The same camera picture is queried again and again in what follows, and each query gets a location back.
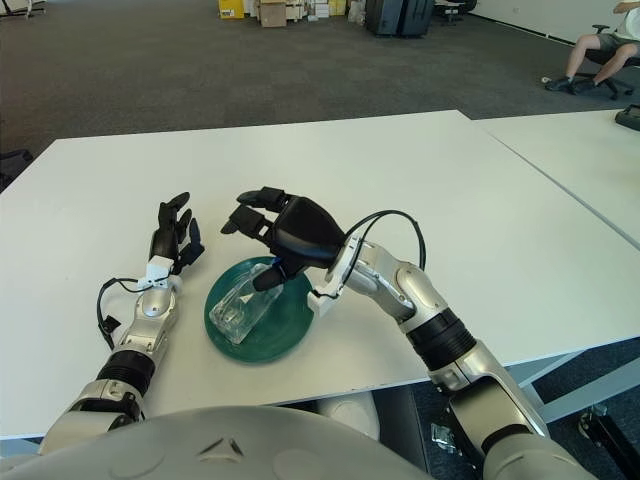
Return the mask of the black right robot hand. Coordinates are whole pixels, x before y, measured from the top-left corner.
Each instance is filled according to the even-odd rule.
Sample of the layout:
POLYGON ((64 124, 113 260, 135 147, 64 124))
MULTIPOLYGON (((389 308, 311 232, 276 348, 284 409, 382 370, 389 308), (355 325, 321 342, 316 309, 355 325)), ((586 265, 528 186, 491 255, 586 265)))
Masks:
POLYGON ((307 294, 307 305, 318 317, 347 288, 363 295, 376 290, 373 280, 356 269, 360 239, 346 234, 316 202, 272 187, 245 192, 237 202, 221 232, 240 232, 267 246, 275 257, 252 281, 255 290, 283 285, 309 267, 324 269, 325 283, 307 294))

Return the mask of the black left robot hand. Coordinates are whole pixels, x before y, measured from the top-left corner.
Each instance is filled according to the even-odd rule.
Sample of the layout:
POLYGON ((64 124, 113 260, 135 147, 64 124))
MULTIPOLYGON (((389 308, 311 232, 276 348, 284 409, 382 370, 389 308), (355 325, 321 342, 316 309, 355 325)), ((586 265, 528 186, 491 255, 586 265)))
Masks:
POLYGON ((190 199, 183 192, 168 202, 161 202, 158 228, 154 231, 145 276, 137 281, 139 291, 168 288, 176 284, 182 270, 192 265, 205 251, 200 229, 192 210, 180 211, 190 199))

